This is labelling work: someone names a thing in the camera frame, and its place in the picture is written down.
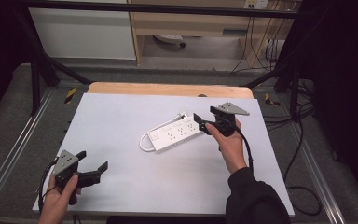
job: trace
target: white power strip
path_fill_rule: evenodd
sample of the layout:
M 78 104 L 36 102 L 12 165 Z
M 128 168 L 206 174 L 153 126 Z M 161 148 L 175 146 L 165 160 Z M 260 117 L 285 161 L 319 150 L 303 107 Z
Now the white power strip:
M 149 132 L 147 135 L 156 151 L 175 147 L 191 138 L 203 134 L 193 115 Z

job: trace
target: human hand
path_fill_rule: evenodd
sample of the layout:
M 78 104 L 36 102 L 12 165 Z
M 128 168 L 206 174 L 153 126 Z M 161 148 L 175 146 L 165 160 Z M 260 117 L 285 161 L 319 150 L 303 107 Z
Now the human hand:
M 39 224 L 62 223 L 63 216 L 68 208 L 69 198 L 71 197 L 72 192 L 76 189 L 77 181 L 78 176 L 73 175 L 65 188 L 61 190 L 55 185 L 55 176 L 50 176 L 48 190 L 51 189 L 51 191 L 46 194 L 45 205 L 43 206 Z
M 237 127 L 241 128 L 241 123 L 237 119 L 235 119 L 235 122 Z M 243 141 L 240 134 L 235 131 L 231 136 L 225 137 L 212 124 L 206 123 L 205 126 L 219 144 L 228 171 L 234 174 L 240 168 L 246 167 L 243 157 Z

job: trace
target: black sleeve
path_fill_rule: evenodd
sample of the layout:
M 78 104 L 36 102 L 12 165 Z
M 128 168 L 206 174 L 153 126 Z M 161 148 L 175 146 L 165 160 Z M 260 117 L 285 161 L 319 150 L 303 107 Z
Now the black sleeve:
M 274 188 L 256 181 L 248 167 L 228 179 L 231 195 L 227 199 L 226 223 L 290 223 L 281 199 Z

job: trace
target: white table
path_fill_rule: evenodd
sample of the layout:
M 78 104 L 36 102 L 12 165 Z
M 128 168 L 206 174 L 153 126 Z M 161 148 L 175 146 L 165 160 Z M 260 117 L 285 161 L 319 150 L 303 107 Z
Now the white table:
M 293 216 L 257 100 L 94 93 L 84 94 L 58 155 L 63 149 L 73 154 L 86 150 L 80 172 L 96 170 L 105 161 L 109 169 L 101 183 L 84 188 L 68 210 L 94 215 L 224 215 L 229 172 L 211 136 L 150 153 L 138 142 L 143 133 L 181 110 L 214 120 L 209 107 L 225 102 L 250 112 L 237 118 L 252 150 L 255 178 L 275 188 Z

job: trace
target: gray carpet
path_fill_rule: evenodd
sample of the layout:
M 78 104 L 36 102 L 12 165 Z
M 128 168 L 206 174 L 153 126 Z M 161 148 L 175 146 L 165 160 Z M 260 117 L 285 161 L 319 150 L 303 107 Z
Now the gray carpet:
M 221 84 L 228 86 L 247 83 L 258 76 L 258 74 L 229 75 L 228 73 L 210 71 L 178 72 L 143 69 L 78 69 L 77 72 L 98 81 Z M 18 69 L 7 95 L 0 104 L 0 164 L 14 144 L 16 137 L 20 134 L 21 128 L 25 125 L 31 111 L 29 85 L 27 85 L 29 80 L 27 79 L 29 79 L 28 69 L 24 67 Z M 267 105 L 264 100 L 266 91 L 271 94 L 272 98 L 278 99 L 271 88 L 273 82 L 274 79 L 265 83 L 262 87 L 254 89 L 255 98 L 259 100 L 263 115 L 284 116 L 281 106 Z M 60 147 L 60 141 L 65 137 L 64 130 L 70 125 L 68 121 L 75 114 L 82 92 L 86 91 L 87 87 L 78 88 L 71 104 L 65 105 L 63 101 L 69 89 L 69 87 L 59 87 L 55 90 L 44 116 L 34 130 L 30 141 L 0 193 L 0 217 L 33 220 L 38 218 L 38 214 L 31 211 L 36 198 L 34 192 L 45 166 L 54 159 Z M 358 223 L 358 186 L 350 171 L 345 164 L 332 160 L 329 145 L 324 139 L 323 131 L 320 129 L 316 118 L 304 119 L 304 129 L 305 137 L 323 169 L 343 216 L 347 221 Z M 269 136 L 281 171 L 284 172 L 296 148 L 293 131 L 290 125 L 285 125 L 280 129 L 271 131 Z M 301 185 L 314 190 L 301 155 L 298 155 L 289 173 L 287 183 L 288 185 Z M 306 192 L 294 191 L 291 200 L 307 211 L 316 209 L 315 201 Z M 104 220 L 105 217 L 82 216 L 82 219 Z M 292 221 L 295 223 L 327 223 L 329 219 L 324 210 L 315 217 L 302 215 L 296 211 L 296 216 L 292 217 Z

